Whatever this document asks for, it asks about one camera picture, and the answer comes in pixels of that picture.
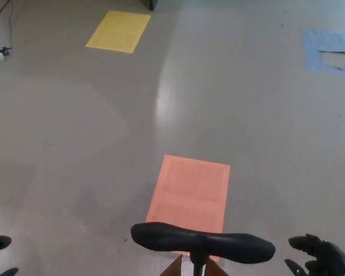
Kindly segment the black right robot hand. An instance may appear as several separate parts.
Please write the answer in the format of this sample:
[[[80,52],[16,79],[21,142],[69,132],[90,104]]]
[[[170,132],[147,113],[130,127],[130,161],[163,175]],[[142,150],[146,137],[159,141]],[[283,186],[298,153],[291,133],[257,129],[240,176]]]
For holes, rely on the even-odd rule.
[[[345,253],[336,244],[310,234],[291,237],[288,242],[292,248],[314,257],[314,260],[305,263],[305,268],[291,259],[285,259],[293,275],[345,276]]]

